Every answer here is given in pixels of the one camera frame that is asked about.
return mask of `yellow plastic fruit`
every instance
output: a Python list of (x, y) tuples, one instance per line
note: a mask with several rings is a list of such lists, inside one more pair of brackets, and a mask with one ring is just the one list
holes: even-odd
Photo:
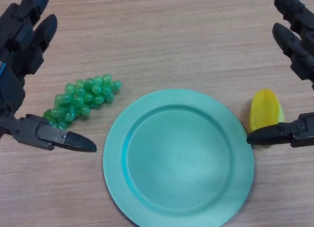
[(285, 116), (275, 93), (269, 89), (258, 91), (251, 103), (251, 131), (282, 122)]

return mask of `plate rim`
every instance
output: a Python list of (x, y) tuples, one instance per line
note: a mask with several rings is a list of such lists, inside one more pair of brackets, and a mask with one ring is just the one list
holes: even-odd
[[(150, 102), (150, 99), (161, 99), (161, 102), (158, 102), (157, 104), (151, 104), (152, 102)], [(186, 104), (186, 99), (193, 101), (193, 99), (199, 98), (198, 100), (196, 100), (198, 102), (198, 106), (194, 106), (193, 103), (189, 103)], [(147, 95), (144, 95), (142, 97), (140, 97), (139, 99), (135, 100), (133, 103), (131, 103), (119, 116), (118, 118), (115, 120), (115, 122), (113, 123), (112, 127), (109, 130), (109, 133), (107, 134), (107, 138), (105, 141), (105, 145), (104, 145), (104, 155), (103, 155), (103, 171), (104, 171), (104, 177), (105, 177), (105, 183), (107, 186), (107, 189), (113, 199), (113, 201), (115, 202), (115, 204), (117, 205), (117, 207), (122, 211), (122, 213), (127, 216), (133, 223), (135, 223), (136, 225), (139, 225), (141, 227), (157, 227), (160, 226), (160, 221), (163, 221), (164, 223), (162, 223), (162, 226), (172, 226), (172, 227), (176, 227), (176, 226), (181, 226), (181, 227), (185, 227), (185, 226), (190, 226), (190, 224), (187, 225), (182, 225), (182, 222), (187, 223), (189, 222), (189, 220), (191, 220), (191, 215), (169, 215), (169, 213), (163, 213), (160, 212), (160, 210), (156, 210), (154, 208), (149, 209), (149, 207), (147, 207), (146, 205), (144, 205), (143, 203), (141, 203), (141, 201), (139, 199), (137, 199), (135, 196), (134, 197), (130, 197), (133, 196), (134, 194), (132, 193), (132, 191), (130, 190), (130, 187), (127, 184), (127, 181), (124, 180), (122, 182), (117, 182), (117, 177), (115, 177), (116, 175), (119, 176), (119, 172), (121, 170), (119, 170), (119, 167), (117, 167), (117, 164), (120, 164), (120, 167), (122, 166), (122, 159), (119, 159), (121, 157), (118, 158), (118, 162), (116, 161), (115, 163), (113, 163), (112, 161), (108, 161), (108, 159), (106, 160), (106, 157), (108, 157), (108, 153), (109, 156), (111, 156), (111, 152), (108, 152), (110, 150), (108, 150), (108, 147), (111, 147), (111, 139), (114, 137), (114, 133), (117, 129), (118, 126), (120, 126), (120, 124), (123, 122), (124, 117), (132, 117), (134, 115), (130, 114), (130, 112), (132, 112), (132, 110), (134, 110), (134, 108), (136, 108), (137, 105), (141, 105), (146, 103), (146, 106), (148, 107), (147, 109), (144, 107), (141, 107), (142, 110), (138, 110), (137, 115), (142, 115), (143, 113), (145, 113), (145, 111), (150, 111), (152, 108), (154, 108), (156, 105), (160, 105), (163, 106), (162, 103), (168, 102), (172, 105), (175, 104), (175, 102), (181, 102), (181, 105), (189, 105), (197, 109), (201, 109), (202, 111), (205, 109), (205, 112), (210, 115), (212, 118), (213, 117), (209, 112), (210, 109), (207, 109), (206, 107), (208, 106), (208, 103), (211, 105), (214, 105), (218, 108), (220, 108), (221, 111), (224, 111), (224, 113), (228, 114), (228, 117), (231, 117), (233, 124), (235, 124), (237, 127), (240, 127), (241, 130), (236, 130), (235, 133), (239, 134), (240, 136), (244, 136), (246, 137), (246, 132), (242, 126), (242, 124), (240, 123), (240, 121), (237, 119), (237, 117), (223, 104), (221, 104), (220, 102), (218, 102), (216, 99), (214, 99), (213, 97), (210, 97), (206, 94), (197, 92), (197, 91), (193, 91), (193, 90), (189, 90), (189, 89), (165, 89), (165, 90), (160, 90), (160, 91), (155, 91), (152, 93), (149, 93)], [(248, 187), (245, 189), (244, 195), (241, 196), (241, 200), (236, 201), (236, 205), (234, 204), (232, 206), (233, 211), (232, 214), (229, 214), (228, 216), (224, 216), (224, 215), (220, 215), (221, 219), (224, 219), (223, 221), (218, 221), (217, 223), (212, 222), (209, 224), (212, 224), (213, 226), (221, 226), (224, 223), (226, 223), (229, 219), (231, 219), (238, 211), (239, 209), (242, 207), (242, 205), (244, 204), (245, 200), (247, 199), (247, 196), (250, 193), (250, 189), (252, 186), (252, 182), (253, 182), (253, 176), (254, 176), (254, 156), (253, 156), (253, 151), (252, 151), (252, 147), (250, 145), (248, 145), (246, 142), (243, 143), (245, 146), (247, 146), (247, 152), (248, 152), (248, 158), (250, 158), (250, 173), (248, 174), (248, 178), (247, 178), (247, 183), (249, 182), (250, 185), (248, 185)], [(112, 173), (112, 168), (115, 167), (118, 169), (118, 171), (115, 172), (115, 174), (110, 174)], [(125, 201), (123, 202), (122, 199), (129, 199), (130, 203), (132, 203), (134, 205), (134, 207), (132, 207), (132, 209), (140, 209), (140, 211), (138, 212), (139, 215), (138, 217), (134, 216), (132, 213), (130, 213), (130, 210), (128, 210), (128, 208), (126, 208), (124, 206), (123, 203), (125, 203)], [(194, 218), (204, 218), (204, 216), (208, 216), (208, 210), (201, 210), (200, 213), (194, 213)], [(143, 219), (147, 219), (149, 218), (149, 224), (147, 224), (146, 221), (144, 221)]]

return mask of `green grapes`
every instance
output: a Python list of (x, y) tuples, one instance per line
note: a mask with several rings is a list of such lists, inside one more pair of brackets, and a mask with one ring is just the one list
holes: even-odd
[(65, 93), (55, 96), (54, 108), (48, 109), (43, 117), (51, 126), (66, 130), (75, 118), (89, 116), (91, 108), (112, 103), (121, 86), (120, 81), (112, 81), (110, 74), (89, 77), (86, 81), (78, 79), (75, 84), (67, 83)]

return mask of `wooden table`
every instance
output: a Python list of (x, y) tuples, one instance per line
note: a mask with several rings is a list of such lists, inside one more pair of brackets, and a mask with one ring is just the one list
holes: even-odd
[[(314, 10), (314, 0), (302, 0)], [(0, 0), (0, 12), (12, 2)], [(105, 187), (103, 145), (116, 117), (149, 92), (185, 87), (211, 95), (248, 128), (250, 100), (271, 88), (287, 121), (313, 111), (313, 91), (272, 37), (287, 24), (273, 0), (51, 0), (58, 31), (45, 63), (26, 77), (17, 116), (42, 115), (67, 82), (111, 73), (124, 83), (113, 105), (71, 130), (98, 146), (84, 154), (0, 142), (1, 227), (131, 227)], [(228, 227), (312, 227), (314, 147), (254, 150), (252, 192)]]

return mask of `plastic plate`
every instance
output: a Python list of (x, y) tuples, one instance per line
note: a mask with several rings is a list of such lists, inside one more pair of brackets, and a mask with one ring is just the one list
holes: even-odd
[(199, 92), (148, 94), (115, 121), (104, 151), (109, 192), (140, 227), (218, 227), (243, 205), (252, 148), (234, 114)]

